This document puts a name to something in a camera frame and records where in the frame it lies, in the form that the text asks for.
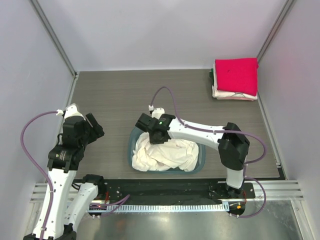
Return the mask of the teal plastic bin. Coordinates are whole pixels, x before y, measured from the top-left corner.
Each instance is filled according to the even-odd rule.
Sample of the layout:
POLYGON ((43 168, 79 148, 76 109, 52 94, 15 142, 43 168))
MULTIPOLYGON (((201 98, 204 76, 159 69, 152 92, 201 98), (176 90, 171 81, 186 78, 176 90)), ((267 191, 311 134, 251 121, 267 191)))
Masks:
MULTIPOLYGON (((130 134, 129 141, 128 141, 128 148, 127 148, 127 161, 130 167, 132 167, 131 157, 133 156, 134 144, 136 143, 136 141, 138 140, 139 136, 142 133, 144 132, 135 127, 130 134)), ((161 174, 194 174, 199 172, 203 168, 206 161, 206 148, 204 145, 201 145, 198 143, 196 144, 199 147, 199 154, 198 154, 197 164, 194 170, 190 172, 186 172, 186 171, 179 170, 178 168, 174 168, 166 171, 142 171, 142 172, 161 173, 161 174)))

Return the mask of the white t-shirt red print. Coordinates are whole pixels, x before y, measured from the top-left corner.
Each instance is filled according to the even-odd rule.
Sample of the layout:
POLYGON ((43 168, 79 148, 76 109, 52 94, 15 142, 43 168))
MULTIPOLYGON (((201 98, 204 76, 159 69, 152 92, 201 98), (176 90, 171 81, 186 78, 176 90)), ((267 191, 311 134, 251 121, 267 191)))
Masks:
POLYGON ((170 139, 163 144, 151 144, 149 134, 144 132, 133 146, 131 165, 141 172, 171 169, 191 172, 198 163, 199 147, 192 141, 170 139))

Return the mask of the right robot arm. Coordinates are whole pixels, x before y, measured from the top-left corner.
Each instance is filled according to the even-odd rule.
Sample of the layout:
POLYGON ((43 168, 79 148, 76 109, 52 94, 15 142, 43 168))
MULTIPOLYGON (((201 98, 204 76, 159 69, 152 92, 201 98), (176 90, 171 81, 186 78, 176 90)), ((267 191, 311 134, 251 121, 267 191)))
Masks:
POLYGON ((250 141, 236 124, 203 125, 166 113, 159 118, 142 113, 135 127, 149 134, 152 145, 164 144, 169 140, 186 140, 218 151, 220 162, 227 172, 225 195, 236 198, 243 193, 245 161, 250 141))

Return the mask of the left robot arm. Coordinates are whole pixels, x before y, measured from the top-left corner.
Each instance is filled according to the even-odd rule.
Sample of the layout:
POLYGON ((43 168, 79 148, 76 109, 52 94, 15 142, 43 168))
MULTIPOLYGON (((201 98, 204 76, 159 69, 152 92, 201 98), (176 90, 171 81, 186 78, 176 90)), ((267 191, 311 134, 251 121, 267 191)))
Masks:
POLYGON ((57 144, 48 153, 48 171, 40 172, 47 180, 41 213, 32 233, 25 240, 74 240, 77 228, 90 203, 102 199, 107 192, 104 178, 87 174, 79 190, 68 204, 69 192, 87 145, 104 136, 92 113, 62 112, 64 123, 57 144))

